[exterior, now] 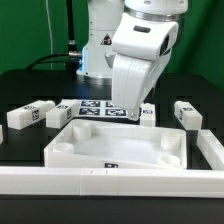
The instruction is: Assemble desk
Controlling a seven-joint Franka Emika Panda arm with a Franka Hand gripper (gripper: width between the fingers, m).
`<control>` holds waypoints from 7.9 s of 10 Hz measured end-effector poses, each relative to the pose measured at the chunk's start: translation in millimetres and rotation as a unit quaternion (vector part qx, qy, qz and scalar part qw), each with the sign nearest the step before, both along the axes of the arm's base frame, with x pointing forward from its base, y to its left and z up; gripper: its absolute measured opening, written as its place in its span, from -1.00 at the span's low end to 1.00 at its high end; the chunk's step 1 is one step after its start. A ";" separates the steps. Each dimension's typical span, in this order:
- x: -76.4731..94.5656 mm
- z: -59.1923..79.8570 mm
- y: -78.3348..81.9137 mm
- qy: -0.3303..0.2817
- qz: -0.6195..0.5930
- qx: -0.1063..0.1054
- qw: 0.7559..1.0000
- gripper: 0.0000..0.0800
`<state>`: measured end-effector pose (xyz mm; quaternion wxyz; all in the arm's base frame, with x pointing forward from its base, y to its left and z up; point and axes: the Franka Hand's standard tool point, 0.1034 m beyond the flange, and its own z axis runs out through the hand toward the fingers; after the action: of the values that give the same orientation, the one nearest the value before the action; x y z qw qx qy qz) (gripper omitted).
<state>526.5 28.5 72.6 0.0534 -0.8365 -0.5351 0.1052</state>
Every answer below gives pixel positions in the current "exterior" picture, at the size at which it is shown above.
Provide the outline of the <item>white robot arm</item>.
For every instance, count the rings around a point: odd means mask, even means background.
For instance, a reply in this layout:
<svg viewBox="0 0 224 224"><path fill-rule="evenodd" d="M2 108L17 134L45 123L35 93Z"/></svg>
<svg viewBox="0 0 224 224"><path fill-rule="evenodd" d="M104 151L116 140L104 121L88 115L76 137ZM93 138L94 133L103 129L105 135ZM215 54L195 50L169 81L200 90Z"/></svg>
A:
<svg viewBox="0 0 224 224"><path fill-rule="evenodd" d="M179 41L187 10L188 0L88 0L89 37L78 78L110 84L114 105L136 121Z"/></svg>

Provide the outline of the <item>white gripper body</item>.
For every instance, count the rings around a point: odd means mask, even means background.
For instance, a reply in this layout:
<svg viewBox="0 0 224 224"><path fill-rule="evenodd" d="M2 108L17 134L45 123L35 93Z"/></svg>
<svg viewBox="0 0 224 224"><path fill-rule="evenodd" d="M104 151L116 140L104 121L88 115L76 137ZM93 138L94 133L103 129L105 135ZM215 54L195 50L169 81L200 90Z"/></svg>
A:
<svg viewBox="0 0 224 224"><path fill-rule="evenodd" d="M127 111L141 106L169 62L177 22L154 22L124 13L112 40L116 53L112 101Z"/></svg>

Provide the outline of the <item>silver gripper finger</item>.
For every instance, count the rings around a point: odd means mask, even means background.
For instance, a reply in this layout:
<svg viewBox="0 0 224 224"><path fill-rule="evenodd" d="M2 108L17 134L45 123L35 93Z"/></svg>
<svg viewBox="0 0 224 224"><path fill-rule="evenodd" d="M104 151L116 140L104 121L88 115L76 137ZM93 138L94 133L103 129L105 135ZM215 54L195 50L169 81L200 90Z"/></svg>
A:
<svg viewBox="0 0 224 224"><path fill-rule="evenodd" d="M140 116L140 108L137 107L134 110L129 110L128 111L128 119L132 121L137 121Z"/></svg>

